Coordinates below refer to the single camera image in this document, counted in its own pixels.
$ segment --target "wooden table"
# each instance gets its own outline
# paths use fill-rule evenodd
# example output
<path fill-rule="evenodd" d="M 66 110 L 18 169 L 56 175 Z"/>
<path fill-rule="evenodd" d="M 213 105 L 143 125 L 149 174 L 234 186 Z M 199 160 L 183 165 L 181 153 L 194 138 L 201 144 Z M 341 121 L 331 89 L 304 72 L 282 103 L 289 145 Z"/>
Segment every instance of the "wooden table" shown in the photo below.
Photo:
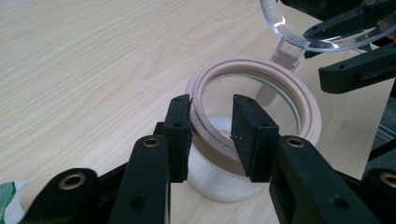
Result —
<path fill-rule="evenodd" d="M 60 172 L 99 175 L 126 162 L 164 119 L 191 75 L 224 55 L 269 59 L 279 37 L 259 1 L 2 1 L 0 183 L 29 180 L 27 209 Z M 302 60 L 296 76 L 322 113 L 317 144 L 333 168 L 360 178 L 393 80 L 346 94 L 320 90 L 318 68 L 354 51 Z M 172 185 L 173 223 L 276 223 L 268 188 L 217 203 Z"/>

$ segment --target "black plastic bracket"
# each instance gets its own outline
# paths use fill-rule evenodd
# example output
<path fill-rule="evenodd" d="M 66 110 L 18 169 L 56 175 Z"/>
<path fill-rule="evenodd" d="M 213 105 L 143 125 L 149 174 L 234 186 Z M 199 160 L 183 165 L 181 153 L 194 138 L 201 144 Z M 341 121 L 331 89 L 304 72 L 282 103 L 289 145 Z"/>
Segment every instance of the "black plastic bracket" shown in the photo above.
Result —
<path fill-rule="evenodd" d="M 279 127 L 253 99 L 233 97 L 232 138 L 251 182 L 269 182 Z"/>
<path fill-rule="evenodd" d="M 396 77 L 396 43 L 319 68 L 320 87 L 344 93 Z"/>

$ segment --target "mounting hole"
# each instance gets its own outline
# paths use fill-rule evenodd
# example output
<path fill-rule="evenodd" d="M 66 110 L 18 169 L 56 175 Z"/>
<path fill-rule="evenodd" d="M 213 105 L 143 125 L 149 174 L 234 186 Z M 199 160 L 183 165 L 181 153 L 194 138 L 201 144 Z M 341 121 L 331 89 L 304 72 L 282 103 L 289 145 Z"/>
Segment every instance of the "mounting hole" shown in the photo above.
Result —
<path fill-rule="evenodd" d="M 59 188 L 64 190 L 76 189 L 81 186 L 87 177 L 83 173 L 67 175 L 59 182 Z"/>
<path fill-rule="evenodd" d="M 148 138 L 143 142 L 145 147 L 156 147 L 160 144 L 160 140 L 157 138 Z"/>
<path fill-rule="evenodd" d="M 380 178 L 387 185 L 396 188 L 396 175 L 390 173 L 382 173 Z"/>
<path fill-rule="evenodd" d="M 305 143 L 297 138 L 288 139 L 287 143 L 292 147 L 304 147 Z"/>
<path fill-rule="evenodd" d="M 136 197 L 136 198 L 132 199 L 131 207 L 134 210 L 141 210 L 141 209 L 143 209 L 143 208 L 145 208 L 147 206 L 148 202 L 149 202 L 149 198 L 148 197 L 139 196 L 139 197 Z"/>
<path fill-rule="evenodd" d="M 349 203 L 337 194 L 334 194 L 329 197 L 329 203 L 332 203 L 337 208 L 341 208 L 341 209 L 349 208 Z"/>

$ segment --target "white plastic base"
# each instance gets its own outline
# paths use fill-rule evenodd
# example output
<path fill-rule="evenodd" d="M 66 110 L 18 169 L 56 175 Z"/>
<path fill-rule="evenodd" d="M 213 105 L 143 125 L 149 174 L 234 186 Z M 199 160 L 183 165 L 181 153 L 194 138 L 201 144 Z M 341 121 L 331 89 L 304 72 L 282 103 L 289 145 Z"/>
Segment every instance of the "white plastic base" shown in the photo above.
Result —
<path fill-rule="evenodd" d="M 251 183 L 245 176 L 233 175 L 220 169 L 205 159 L 194 145 L 190 151 L 188 179 L 207 198 L 222 203 L 242 201 L 265 185 Z"/>

